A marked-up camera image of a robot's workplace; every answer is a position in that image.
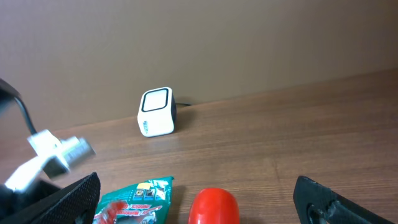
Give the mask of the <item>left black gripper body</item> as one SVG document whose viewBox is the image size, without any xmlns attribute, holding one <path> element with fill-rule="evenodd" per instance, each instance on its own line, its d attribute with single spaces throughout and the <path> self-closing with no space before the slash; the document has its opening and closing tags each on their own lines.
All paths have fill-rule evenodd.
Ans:
<svg viewBox="0 0 398 224">
<path fill-rule="evenodd" d="M 59 190 L 60 187 L 42 179 L 35 180 L 25 192 L 14 192 L 1 184 L 1 218 L 11 216 Z"/>
</svg>

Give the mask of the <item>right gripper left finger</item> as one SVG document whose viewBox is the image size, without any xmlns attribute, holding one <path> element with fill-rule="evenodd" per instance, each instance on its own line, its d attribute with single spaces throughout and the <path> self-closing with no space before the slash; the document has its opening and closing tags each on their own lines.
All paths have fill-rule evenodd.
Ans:
<svg viewBox="0 0 398 224">
<path fill-rule="evenodd" d="M 100 179 L 93 172 L 1 220 L 1 224 L 91 224 L 100 199 L 100 188 Z"/>
</svg>

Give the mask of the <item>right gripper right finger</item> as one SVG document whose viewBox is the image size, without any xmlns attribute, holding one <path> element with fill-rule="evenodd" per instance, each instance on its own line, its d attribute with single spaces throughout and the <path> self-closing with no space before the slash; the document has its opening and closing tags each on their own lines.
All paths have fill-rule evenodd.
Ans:
<svg viewBox="0 0 398 224">
<path fill-rule="evenodd" d="M 303 175 L 297 178 L 293 200 L 301 223 L 392 224 Z"/>
</svg>

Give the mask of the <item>green 3M gloves package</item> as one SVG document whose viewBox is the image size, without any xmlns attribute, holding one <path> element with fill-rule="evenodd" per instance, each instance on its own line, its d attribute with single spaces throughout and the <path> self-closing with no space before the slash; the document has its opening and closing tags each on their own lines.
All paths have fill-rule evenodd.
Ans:
<svg viewBox="0 0 398 224">
<path fill-rule="evenodd" d="M 171 205 L 173 179 L 172 176 L 150 179 L 103 195 L 93 223 L 165 223 Z"/>
</svg>

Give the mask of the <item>red sauce bottle green cap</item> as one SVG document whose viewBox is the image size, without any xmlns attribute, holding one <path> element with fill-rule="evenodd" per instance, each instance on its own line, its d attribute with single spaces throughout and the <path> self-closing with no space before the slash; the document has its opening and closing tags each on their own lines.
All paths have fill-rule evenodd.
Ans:
<svg viewBox="0 0 398 224">
<path fill-rule="evenodd" d="M 240 224 L 236 198 L 227 190 L 205 188 L 195 196 L 188 224 Z"/>
</svg>

